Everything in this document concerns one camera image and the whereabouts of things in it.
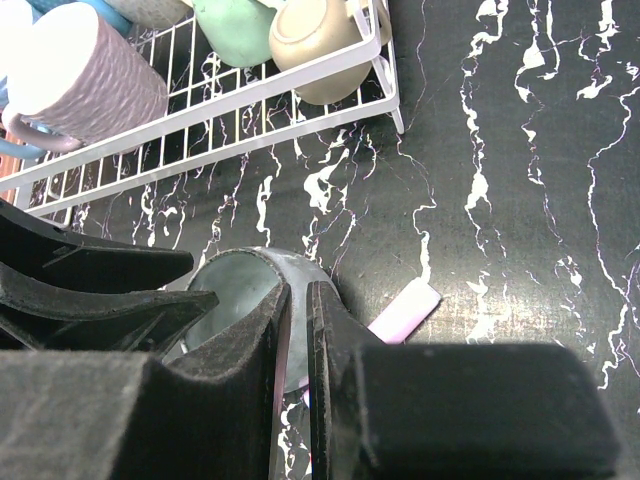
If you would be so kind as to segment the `light blue mug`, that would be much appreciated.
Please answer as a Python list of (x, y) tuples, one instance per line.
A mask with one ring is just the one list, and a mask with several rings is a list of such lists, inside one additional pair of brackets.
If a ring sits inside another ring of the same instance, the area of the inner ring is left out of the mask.
[[(8, 104), (7, 77), (1, 78), (1, 110)], [(8, 140), (1, 140), (1, 153), (24, 160), (36, 160), (46, 154), (46, 151), (33, 145), (19, 145)]]

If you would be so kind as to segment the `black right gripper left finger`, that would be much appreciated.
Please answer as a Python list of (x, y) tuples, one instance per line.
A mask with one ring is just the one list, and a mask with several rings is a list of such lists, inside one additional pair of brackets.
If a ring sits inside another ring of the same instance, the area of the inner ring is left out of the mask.
[(290, 288), (170, 364), (148, 354), (5, 351), (5, 479), (269, 479)]

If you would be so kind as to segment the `teal green cup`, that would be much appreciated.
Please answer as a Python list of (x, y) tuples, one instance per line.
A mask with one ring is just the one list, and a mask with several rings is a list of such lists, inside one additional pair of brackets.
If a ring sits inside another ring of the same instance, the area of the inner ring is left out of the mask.
[(272, 58), (269, 31), (276, 14), (252, 0), (193, 0), (196, 21), (225, 64), (249, 68)]

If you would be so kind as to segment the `cream speckled mug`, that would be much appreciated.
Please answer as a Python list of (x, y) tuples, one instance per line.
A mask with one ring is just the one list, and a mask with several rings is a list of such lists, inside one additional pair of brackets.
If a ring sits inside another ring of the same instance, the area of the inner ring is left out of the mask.
[(106, 0), (106, 3), (133, 23), (150, 29), (167, 29), (179, 23), (192, 9), (181, 0)]

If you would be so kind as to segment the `olive grey small cup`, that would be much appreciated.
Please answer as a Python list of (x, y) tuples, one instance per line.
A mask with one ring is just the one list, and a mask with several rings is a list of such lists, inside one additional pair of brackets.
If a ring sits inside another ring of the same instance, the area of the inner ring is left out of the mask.
[[(269, 32), (269, 46), (277, 67), (289, 70), (362, 40), (354, 12), (374, 6), (381, 27), (381, 43), (392, 36), (389, 11), (381, 1), (286, 1), (277, 10)], [(354, 93), (372, 69), (364, 62), (296, 89), (311, 105), (337, 103)]]

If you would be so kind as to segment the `dark grey-green mug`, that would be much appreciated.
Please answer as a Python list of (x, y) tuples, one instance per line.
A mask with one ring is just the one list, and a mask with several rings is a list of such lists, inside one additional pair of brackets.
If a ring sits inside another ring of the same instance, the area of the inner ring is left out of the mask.
[(251, 313), (279, 283), (291, 287), (291, 334), (284, 391), (308, 384), (307, 285), (336, 287), (317, 263), (295, 252), (272, 247), (247, 247), (222, 252), (194, 274), (190, 291), (213, 291), (218, 305), (185, 334), (184, 350), (192, 350)]

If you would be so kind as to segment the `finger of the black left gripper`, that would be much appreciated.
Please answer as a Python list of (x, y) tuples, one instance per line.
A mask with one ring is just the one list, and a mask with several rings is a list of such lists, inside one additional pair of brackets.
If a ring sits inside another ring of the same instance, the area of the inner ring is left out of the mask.
[(159, 289), (189, 273), (186, 251), (64, 230), (1, 202), (1, 262), (56, 287), (100, 294)]
[(218, 305), (212, 291), (99, 294), (1, 266), (3, 350), (147, 352), (162, 356)]

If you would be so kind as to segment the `lavender wide mug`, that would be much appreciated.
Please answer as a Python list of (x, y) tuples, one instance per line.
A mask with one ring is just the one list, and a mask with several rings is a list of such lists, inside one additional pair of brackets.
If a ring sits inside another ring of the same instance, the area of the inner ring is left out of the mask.
[(167, 112), (163, 78), (86, 3), (52, 9), (20, 41), (2, 123), (27, 143), (68, 153)]

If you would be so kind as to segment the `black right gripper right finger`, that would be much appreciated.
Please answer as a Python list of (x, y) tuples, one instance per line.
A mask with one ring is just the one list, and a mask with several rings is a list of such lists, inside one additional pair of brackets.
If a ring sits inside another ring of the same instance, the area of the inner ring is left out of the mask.
[(325, 282), (307, 307), (314, 478), (622, 477), (622, 442), (572, 351), (389, 345)]

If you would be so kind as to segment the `white mug blue handle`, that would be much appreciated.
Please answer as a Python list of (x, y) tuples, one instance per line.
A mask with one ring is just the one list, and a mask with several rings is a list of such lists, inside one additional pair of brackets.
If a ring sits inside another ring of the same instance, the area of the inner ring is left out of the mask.
[[(90, 5), (104, 20), (106, 20), (123, 37), (127, 37), (132, 29), (132, 22), (123, 17), (103, 0), (78, 0)], [(38, 12), (45, 14), (62, 5), (77, 3), (77, 0), (27, 0)]]

